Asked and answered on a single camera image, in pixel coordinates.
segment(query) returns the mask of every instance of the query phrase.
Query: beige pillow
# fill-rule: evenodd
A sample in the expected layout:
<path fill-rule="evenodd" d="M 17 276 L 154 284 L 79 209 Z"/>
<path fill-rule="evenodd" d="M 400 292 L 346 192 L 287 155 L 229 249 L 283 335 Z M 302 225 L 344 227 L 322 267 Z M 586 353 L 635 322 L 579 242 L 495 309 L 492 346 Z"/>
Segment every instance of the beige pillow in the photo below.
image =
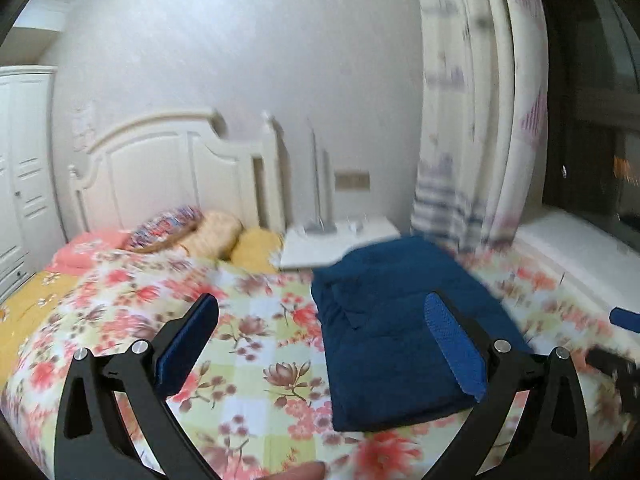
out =
<path fill-rule="evenodd" d="M 176 248 L 182 247 L 187 256 L 218 260 L 225 258 L 242 232 L 242 224 L 233 215 L 207 211 L 198 228 L 186 235 Z"/>

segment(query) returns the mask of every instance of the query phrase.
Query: yellow pillow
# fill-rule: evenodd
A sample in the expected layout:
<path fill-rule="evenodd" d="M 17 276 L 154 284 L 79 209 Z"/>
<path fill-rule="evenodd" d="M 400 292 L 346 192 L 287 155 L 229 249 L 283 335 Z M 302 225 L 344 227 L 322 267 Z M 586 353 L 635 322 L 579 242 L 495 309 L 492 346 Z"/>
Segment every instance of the yellow pillow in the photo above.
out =
<path fill-rule="evenodd" d="M 282 248 L 279 234 L 267 229 L 253 227 L 244 231 L 231 251 L 231 263 L 255 274 L 275 274 L 278 269 L 271 265 L 274 253 Z"/>
<path fill-rule="evenodd" d="M 233 215 L 207 211 L 198 228 L 186 235 L 176 248 L 183 248 L 187 256 L 219 260 L 226 258 L 242 232 L 242 224 Z"/>

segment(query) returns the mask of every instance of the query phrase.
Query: wardrobe door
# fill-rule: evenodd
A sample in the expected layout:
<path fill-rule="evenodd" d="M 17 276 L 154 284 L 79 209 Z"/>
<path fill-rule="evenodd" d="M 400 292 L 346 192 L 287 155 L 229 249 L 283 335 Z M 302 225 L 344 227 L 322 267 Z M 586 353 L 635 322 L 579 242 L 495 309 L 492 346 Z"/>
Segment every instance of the wardrobe door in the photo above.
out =
<path fill-rule="evenodd" d="M 0 280 L 15 267 L 18 259 L 26 252 L 15 211 L 11 179 L 10 106 L 10 82 L 0 77 Z"/>
<path fill-rule="evenodd" d="M 12 79 L 11 154 L 17 209 L 36 270 L 65 244 L 49 167 L 50 76 Z"/>

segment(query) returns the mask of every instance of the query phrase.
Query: white wooden headboard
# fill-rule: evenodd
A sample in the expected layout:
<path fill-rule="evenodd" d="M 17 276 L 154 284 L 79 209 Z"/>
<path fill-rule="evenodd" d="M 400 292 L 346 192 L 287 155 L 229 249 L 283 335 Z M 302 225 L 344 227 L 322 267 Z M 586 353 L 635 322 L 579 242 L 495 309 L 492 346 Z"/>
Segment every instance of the white wooden headboard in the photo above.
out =
<path fill-rule="evenodd" d="M 196 205 L 236 215 L 245 227 L 285 229 L 278 139 L 273 119 L 255 142 L 222 140 L 215 110 L 163 112 L 110 131 L 88 151 L 80 177 L 70 166 L 78 224 L 84 231 L 130 229 L 162 210 Z M 256 171 L 257 161 L 262 171 Z"/>

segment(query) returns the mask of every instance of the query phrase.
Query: striped curtain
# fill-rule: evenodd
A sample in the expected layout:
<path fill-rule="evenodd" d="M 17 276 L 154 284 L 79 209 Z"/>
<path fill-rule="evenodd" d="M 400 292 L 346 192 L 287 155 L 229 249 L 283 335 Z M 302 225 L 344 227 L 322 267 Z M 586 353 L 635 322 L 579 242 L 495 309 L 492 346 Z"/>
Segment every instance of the striped curtain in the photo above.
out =
<path fill-rule="evenodd" d="M 412 230 L 455 251 L 510 243 L 546 135 L 542 0 L 420 0 L 424 103 Z"/>

